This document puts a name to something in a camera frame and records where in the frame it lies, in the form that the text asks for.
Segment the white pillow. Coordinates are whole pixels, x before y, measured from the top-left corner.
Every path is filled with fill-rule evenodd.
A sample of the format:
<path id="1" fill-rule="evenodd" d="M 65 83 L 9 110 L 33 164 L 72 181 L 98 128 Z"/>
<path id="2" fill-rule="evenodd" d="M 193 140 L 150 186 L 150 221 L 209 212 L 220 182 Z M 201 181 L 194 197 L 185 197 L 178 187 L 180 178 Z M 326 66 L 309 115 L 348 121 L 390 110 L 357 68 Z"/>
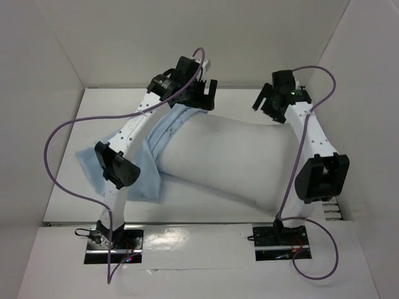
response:
<path id="1" fill-rule="evenodd" d="M 157 164 L 166 174 L 276 214 L 297 150 L 290 125 L 255 125 L 197 113 L 177 129 Z"/>

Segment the light blue pillowcase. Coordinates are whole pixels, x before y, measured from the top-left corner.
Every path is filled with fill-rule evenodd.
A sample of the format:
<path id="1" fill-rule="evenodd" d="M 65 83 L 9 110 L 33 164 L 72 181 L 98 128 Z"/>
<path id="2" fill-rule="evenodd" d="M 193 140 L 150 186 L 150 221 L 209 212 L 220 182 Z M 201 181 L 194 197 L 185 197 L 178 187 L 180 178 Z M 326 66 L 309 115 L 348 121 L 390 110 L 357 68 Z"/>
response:
<path id="1" fill-rule="evenodd" d="M 177 104 L 151 129 L 132 159 L 132 163 L 140 168 L 141 173 L 137 181 L 128 188 L 129 201 L 160 201 L 161 175 L 157 168 L 157 159 L 180 127 L 199 113 L 206 115 L 208 111 Z M 94 146 L 77 151 L 75 157 L 94 191 L 104 196 L 105 179 Z"/>

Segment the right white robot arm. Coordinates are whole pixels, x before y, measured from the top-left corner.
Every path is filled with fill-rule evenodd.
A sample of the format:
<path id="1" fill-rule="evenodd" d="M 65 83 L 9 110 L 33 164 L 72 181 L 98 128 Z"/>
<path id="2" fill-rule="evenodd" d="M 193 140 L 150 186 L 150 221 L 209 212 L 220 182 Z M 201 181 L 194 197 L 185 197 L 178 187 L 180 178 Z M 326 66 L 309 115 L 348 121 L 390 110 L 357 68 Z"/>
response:
<path id="1" fill-rule="evenodd" d="M 272 237 L 286 244 L 299 233 L 316 202 L 328 202 L 342 192 L 350 166 L 349 157 L 340 154 L 327 139 L 316 115 L 318 106 L 293 70 L 272 73 L 253 110 L 261 110 L 278 123 L 288 123 L 299 140 L 299 149 L 282 204 L 273 222 Z"/>

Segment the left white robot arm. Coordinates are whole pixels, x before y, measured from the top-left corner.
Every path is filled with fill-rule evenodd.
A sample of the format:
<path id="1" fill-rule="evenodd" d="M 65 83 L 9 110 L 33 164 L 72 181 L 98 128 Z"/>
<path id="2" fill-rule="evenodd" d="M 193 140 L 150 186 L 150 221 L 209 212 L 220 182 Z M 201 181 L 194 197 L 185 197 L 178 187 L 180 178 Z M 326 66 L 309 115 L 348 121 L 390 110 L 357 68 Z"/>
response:
<path id="1" fill-rule="evenodd" d="M 176 103 L 208 111 L 214 109 L 217 81 L 210 82 L 209 92 L 206 93 L 206 82 L 201 78 L 209 65 L 206 59 L 180 57 L 175 68 L 150 81 L 136 116 L 129 119 L 107 142 L 95 145 L 95 155 L 105 180 L 106 205 L 97 221 L 97 231 L 108 248 L 117 248 L 123 241 L 128 188 L 142 173 L 132 160 L 151 129 Z"/>

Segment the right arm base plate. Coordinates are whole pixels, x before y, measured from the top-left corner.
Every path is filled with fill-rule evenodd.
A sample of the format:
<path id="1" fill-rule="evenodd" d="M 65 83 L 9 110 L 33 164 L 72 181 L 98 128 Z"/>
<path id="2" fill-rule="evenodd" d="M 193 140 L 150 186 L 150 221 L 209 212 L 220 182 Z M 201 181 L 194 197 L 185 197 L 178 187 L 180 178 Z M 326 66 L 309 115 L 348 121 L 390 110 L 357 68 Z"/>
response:
<path id="1" fill-rule="evenodd" d="M 309 239 L 304 225 L 288 228 L 277 224 L 253 226 L 247 240 L 254 245 L 257 262 L 271 260 L 311 259 Z"/>

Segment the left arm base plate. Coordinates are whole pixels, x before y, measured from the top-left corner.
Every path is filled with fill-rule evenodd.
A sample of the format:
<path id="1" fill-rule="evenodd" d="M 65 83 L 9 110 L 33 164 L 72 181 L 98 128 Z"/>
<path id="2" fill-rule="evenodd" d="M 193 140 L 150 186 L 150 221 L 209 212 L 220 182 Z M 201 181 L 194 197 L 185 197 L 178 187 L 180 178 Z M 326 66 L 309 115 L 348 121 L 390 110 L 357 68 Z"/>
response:
<path id="1" fill-rule="evenodd" d="M 107 264 L 108 241 L 96 228 L 76 229 L 75 234 L 76 236 L 87 239 L 84 264 Z M 117 237 L 117 240 L 113 241 L 110 251 L 111 264 L 118 264 L 121 261 L 125 264 L 141 263 L 143 237 L 143 226 L 126 225 L 120 237 Z"/>

